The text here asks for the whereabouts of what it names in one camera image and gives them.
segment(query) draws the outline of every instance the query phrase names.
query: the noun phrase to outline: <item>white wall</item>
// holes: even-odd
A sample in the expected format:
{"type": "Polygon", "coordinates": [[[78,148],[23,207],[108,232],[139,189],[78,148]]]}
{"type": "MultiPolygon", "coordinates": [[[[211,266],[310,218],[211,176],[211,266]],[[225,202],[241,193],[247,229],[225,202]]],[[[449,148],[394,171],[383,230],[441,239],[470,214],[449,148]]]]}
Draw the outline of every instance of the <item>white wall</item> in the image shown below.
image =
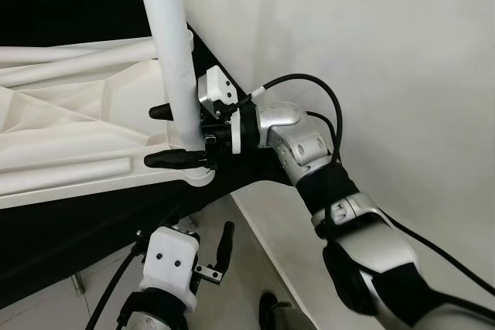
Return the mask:
{"type": "MultiPolygon", "coordinates": [[[[292,72],[325,80],[343,106],[343,163],[358,186],[491,282],[493,4],[186,0],[189,22],[245,90],[292,72]]],[[[333,116],[306,82],[264,100],[333,116]]],[[[420,257],[435,287],[493,304],[432,255],[420,257]]]]}

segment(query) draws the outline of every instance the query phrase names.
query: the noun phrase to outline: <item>black shoe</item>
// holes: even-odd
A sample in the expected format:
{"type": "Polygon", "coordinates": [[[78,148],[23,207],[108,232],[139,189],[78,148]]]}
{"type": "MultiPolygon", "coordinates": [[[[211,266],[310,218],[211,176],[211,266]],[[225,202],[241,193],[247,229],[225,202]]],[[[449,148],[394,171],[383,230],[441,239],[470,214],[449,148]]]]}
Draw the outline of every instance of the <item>black shoe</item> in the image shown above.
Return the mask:
{"type": "Polygon", "coordinates": [[[277,305],[277,303],[277,297],[270,292],[266,292],[261,296],[259,307],[259,321],[261,330],[275,329],[275,317],[272,309],[277,305]]]}

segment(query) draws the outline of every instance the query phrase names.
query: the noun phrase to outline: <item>floor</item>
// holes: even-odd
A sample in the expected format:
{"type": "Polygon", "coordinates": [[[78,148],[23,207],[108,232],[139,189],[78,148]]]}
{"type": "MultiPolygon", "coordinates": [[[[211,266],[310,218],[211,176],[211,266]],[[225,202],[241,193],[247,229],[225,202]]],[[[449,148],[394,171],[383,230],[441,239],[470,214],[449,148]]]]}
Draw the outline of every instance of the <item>floor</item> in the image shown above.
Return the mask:
{"type": "MultiPolygon", "coordinates": [[[[270,290],[281,300],[291,301],[271,262],[230,196],[216,201],[194,215],[193,219],[198,226],[196,231],[201,236],[198,253],[201,264],[215,262],[217,244],[227,220],[235,223],[236,230],[229,271],[219,287],[201,283],[197,293],[197,309],[188,317],[190,329],[257,329],[258,299],[263,291],[270,290]]],[[[0,310],[0,330],[83,329],[128,251],[129,247],[119,250],[81,272],[85,295],[77,296],[72,282],[66,279],[3,308],[0,310]]],[[[97,330],[115,328],[115,319],[121,306],[127,296],[137,289],[141,277],[141,259],[136,258],[115,288],[97,323],[97,330]]]]}

